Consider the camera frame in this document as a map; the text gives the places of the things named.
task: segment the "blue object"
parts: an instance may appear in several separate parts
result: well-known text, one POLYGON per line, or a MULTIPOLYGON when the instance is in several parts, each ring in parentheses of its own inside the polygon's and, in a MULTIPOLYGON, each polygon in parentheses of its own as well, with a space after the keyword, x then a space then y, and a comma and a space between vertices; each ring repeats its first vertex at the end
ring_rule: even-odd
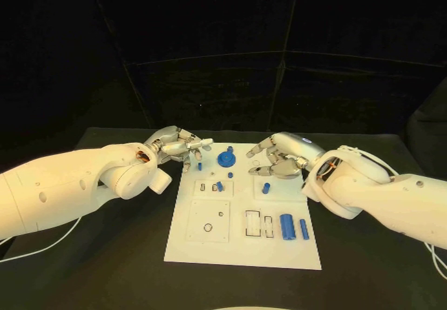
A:
POLYGON ((216 189, 219 190, 219 192, 223 191, 223 185, 220 182, 216 182, 216 189))
POLYGON ((279 216, 281 221, 281 231, 282 231, 282 239, 294 240, 295 239, 295 227, 292 226, 292 217, 290 214, 282 214, 279 216))
POLYGON ((225 168, 230 167, 235 164, 235 154, 232 152, 222 152, 216 157, 216 162, 225 168))
POLYGON ((305 220, 303 218, 300 219, 300 226, 301 226, 301 232, 303 232, 303 239, 308 240, 305 220))
POLYGON ((262 193, 264 193, 264 194, 268 194, 268 191, 269 191, 269 183, 265 183, 265 184, 264 184, 262 193))

